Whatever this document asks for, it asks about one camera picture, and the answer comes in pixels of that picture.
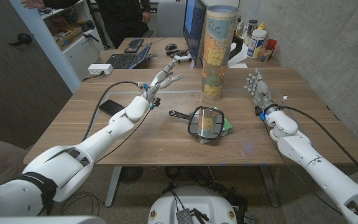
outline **laptop keyboard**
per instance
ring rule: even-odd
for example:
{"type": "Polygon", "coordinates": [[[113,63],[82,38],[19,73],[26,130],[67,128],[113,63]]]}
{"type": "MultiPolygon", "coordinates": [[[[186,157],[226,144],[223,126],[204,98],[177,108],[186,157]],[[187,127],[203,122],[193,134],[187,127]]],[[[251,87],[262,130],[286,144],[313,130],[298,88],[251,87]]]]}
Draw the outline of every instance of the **laptop keyboard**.
{"type": "Polygon", "coordinates": [[[128,69],[134,57],[134,54],[120,55],[118,61],[114,64],[113,69],[128,69]]]}

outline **mirror frame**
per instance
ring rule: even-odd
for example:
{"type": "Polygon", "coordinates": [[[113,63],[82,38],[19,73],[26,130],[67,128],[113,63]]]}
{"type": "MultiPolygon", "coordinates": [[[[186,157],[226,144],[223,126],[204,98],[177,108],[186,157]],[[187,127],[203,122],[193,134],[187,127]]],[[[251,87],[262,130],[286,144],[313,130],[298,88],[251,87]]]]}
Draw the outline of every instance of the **mirror frame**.
{"type": "Polygon", "coordinates": [[[199,106],[197,107],[193,114],[190,116],[190,119],[189,119],[189,125],[187,126],[187,131],[189,132],[189,134],[191,134],[192,136],[196,136],[198,138],[201,138],[201,139],[207,139],[207,140],[210,140],[210,141],[213,141],[219,137],[221,137],[221,134],[222,134],[222,130],[223,130],[223,126],[224,126],[224,114],[222,111],[218,110],[218,109],[215,109],[215,108],[210,108],[210,107],[207,107],[207,106],[199,106]],[[196,114],[196,112],[200,109],[207,109],[207,110],[211,110],[211,111],[215,111],[217,113],[220,113],[222,115],[222,126],[221,126],[221,129],[219,130],[219,134],[216,138],[207,138],[207,137],[203,137],[203,136],[200,136],[198,134],[193,134],[192,132],[190,132],[190,125],[191,125],[191,120],[193,120],[193,117],[194,115],[196,114]]]}

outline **laptop screen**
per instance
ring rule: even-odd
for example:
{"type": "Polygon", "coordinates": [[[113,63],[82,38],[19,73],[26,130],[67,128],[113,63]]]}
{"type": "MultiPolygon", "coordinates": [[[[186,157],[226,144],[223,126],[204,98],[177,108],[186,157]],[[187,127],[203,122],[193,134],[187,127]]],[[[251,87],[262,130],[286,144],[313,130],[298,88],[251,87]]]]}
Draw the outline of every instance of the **laptop screen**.
{"type": "Polygon", "coordinates": [[[136,65],[138,65],[139,63],[143,62],[146,59],[146,56],[150,50],[150,46],[152,44],[147,45],[143,50],[141,50],[138,54],[136,54],[134,60],[132,61],[131,66],[129,67],[129,69],[134,68],[136,65]]]}

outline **person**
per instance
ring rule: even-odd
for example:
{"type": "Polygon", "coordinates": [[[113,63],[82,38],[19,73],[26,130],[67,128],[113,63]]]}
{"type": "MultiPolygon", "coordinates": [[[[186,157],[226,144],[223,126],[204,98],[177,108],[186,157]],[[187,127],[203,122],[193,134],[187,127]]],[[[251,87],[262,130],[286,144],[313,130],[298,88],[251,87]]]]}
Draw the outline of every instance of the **person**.
{"type": "MultiPolygon", "coordinates": [[[[78,0],[21,0],[28,9],[51,7],[53,9],[67,8],[78,0]]],[[[142,37],[149,30],[150,1],[141,0],[96,0],[99,5],[106,32],[115,48],[118,48],[127,37],[142,37]]]]}

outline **wooden table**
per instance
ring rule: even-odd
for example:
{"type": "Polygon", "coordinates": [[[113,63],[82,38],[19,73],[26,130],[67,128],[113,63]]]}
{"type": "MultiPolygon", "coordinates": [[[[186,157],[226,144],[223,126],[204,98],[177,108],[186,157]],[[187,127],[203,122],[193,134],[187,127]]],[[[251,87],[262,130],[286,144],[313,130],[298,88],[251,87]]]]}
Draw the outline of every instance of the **wooden table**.
{"type": "MultiPolygon", "coordinates": [[[[332,135],[358,160],[358,141],[336,119],[317,94],[292,68],[261,68],[264,80],[276,103],[288,95],[287,106],[302,110],[320,121],[332,135]]],[[[39,154],[56,145],[81,142],[94,107],[103,91],[112,83],[130,80],[148,83],[161,69],[114,70],[111,75],[84,82],[61,110],[25,157],[27,164],[39,154]]],[[[150,112],[142,126],[116,151],[98,164],[114,165],[106,206],[111,206],[121,166],[261,166],[270,202],[279,201],[268,166],[284,162],[267,136],[265,127],[254,114],[252,97],[243,88],[248,73],[254,68],[229,68],[225,73],[222,99],[206,103],[200,99],[201,69],[174,68],[174,74],[186,78],[172,83],[157,93],[161,105],[150,112]],[[187,133],[187,121],[168,115],[170,110],[190,113],[197,106],[218,106],[231,122],[233,133],[204,145],[187,133]]],[[[133,85],[114,87],[110,99],[127,106],[139,94],[133,85]]],[[[299,130],[310,139],[316,150],[334,164],[352,164],[338,146],[308,118],[286,111],[299,124],[299,130]]],[[[95,117],[91,134],[105,127],[109,116],[95,117]]],[[[114,149],[122,139],[111,147],[114,149]]]]}
{"type": "MultiPolygon", "coordinates": [[[[122,44],[118,49],[114,50],[105,50],[100,52],[100,57],[102,63],[106,63],[112,54],[123,54],[125,48],[131,42],[133,38],[125,38],[122,44]]],[[[169,37],[169,38],[144,38],[143,46],[146,46],[149,43],[152,43],[150,48],[150,53],[157,53],[157,58],[153,58],[149,63],[141,63],[136,68],[159,68],[163,69],[167,63],[171,62],[173,59],[169,57],[165,52],[165,46],[168,44],[176,44],[178,49],[183,50],[187,49],[187,44],[184,37],[169,37]]],[[[266,68],[266,67],[280,67],[279,62],[275,58],[269,59],[267,62],[261,62],[259,59],[247,58],[240,63],[246,63],[249,68],[266,68]]],[[[176,68],[189,68],[190,63],[179,63],[176,68]]]]}

